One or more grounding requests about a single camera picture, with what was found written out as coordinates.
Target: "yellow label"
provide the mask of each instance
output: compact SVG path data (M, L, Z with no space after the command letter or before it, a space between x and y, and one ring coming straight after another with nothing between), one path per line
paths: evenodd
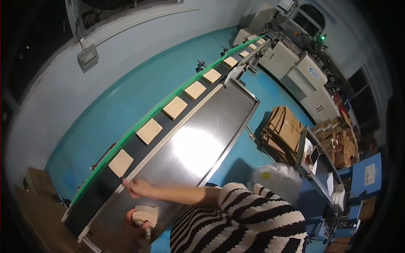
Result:
M271 172L263 172L263 174L262 174L263 179L269 179L270 176L271 176Z

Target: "electrical outlet box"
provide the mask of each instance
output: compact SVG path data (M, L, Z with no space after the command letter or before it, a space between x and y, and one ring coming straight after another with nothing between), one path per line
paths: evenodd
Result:
M96 65L98 63L98 58L97 49L94 44L77 55L77 61L83 73L86 73L87 70Z

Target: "machine logo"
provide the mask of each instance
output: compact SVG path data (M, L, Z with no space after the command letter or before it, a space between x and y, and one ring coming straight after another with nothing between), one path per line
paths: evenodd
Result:
M316 80L319 79L318 73L317 73L313 68L308 67L308 70L309 70L309 73L311 73L311 75L312 75Z

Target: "teal floor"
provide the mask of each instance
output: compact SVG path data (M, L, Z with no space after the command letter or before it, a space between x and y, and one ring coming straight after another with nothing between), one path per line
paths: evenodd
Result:
M181 43L136 67L107 89L75 121L45 167L58 193L63 198L73 199L77 188L91 174L90 167L105 150L151 108L195 75L197 60L208 64L217 60L222 52L221 45L229 47L237 32L236 27L226 28ZM264 113L279 105L288 106L301 123L313 127L294 100L260 69L256 76L245 73L242 80L260 100L248 124L253 131ZM271 159L257 150L244 131L210 182L218 185L246 183L253 168L269 163ZM169 235L169 230L162 234L153 243L152 252L170 252Z

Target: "white plastic bag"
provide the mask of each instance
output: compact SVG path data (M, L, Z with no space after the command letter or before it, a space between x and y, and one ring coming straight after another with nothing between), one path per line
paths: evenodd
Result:
M249 190L252 191L253 185L257 183L295 206L303 181L298 171L293 167L277 163L256 168L253 171L250 182L247 184Z

